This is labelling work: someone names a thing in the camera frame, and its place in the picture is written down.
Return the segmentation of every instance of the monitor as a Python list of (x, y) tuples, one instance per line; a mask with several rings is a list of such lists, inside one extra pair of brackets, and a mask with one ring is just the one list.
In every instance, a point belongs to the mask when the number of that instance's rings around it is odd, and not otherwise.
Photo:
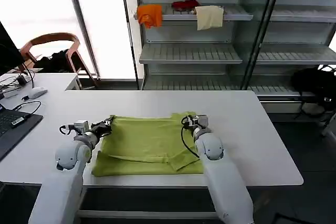
[(24, 63), (19, 50), (0, 22), (0, 75)]

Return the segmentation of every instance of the laptop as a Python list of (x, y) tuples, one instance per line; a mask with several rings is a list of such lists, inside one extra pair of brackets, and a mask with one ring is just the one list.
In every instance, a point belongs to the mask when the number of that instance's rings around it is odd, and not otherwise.
[(0, 160), (2, 160), (43, 118), (32, 114), (25, 122), (15, 122), (29, 113), (7, 110), (0, 104)]

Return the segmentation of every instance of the beige towel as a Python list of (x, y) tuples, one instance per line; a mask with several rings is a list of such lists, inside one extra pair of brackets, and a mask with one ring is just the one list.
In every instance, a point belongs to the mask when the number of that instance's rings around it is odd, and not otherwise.
[(197, 30), (223, 26), (223, 8), (215, 5), (197, 6)]

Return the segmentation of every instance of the folded cloth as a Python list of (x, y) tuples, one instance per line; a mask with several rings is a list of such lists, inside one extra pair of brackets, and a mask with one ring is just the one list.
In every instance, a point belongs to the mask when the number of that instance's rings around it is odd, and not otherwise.
[(146, 28), (162, 25), (162, 6), (161, 5), (140, 5), (137, 10), (139, 24), (145, 24)]
[[(92, 174), (200, 174), (200, 160), (190, 153), (181, 140), (181, 119), (187, 114), (170, 118), (142, 119), (117, 116), (112, 134), (104, 137)], [(189, 131), (183, 132), (186, 144), (195, 151)]]
[(177, 12), (189, 12), (199, 5), (200, 4), (197, 0), (185, 0), (174, 2), (172, 4), (172, 8)]
[(215, 5), (198, 6), (195, 8), (197, 14), (197, 30), (205, 30), (212, 27), (222, 27), (224, 10)]

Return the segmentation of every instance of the wooden chair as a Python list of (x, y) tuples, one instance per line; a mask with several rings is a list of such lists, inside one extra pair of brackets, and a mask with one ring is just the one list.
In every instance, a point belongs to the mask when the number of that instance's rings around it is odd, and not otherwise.
[[(44, 34), (42, 36), (39, 36), (35, 39), (30, 40), (27, 44), (23, 46), (23, 48), (20, 49), (20, 53), (23, 56), (24, 60), (31, 60), (33, 63), (36, 63), (36, 58), (29, 52), (29, 50), (32, 48), (32, 46), (45, 44), (52, 41), (60, 41), (60, 40), (67, 40), (72, 41), (73, 44), (68, 49), (66, 53), (67, 61), (70, 66), (70, 68), (73, 70), (74, 73), (79, 73), (79, 71), (84, 70), (86, 74), (89, 76), (89, 78), (92, 80), (93, 85), (97, 88), (97, 82), (92, 77), (92, 74), (89, 72), (87, 66), (85, 65), (84, 61), (82, 60), (78, 47), (80, 45), (79, 39), (74, 34), (69, 33), (54, 33), (54, 34)], [(81, 66), (76, 70), (73, 59), (79, 59)]]

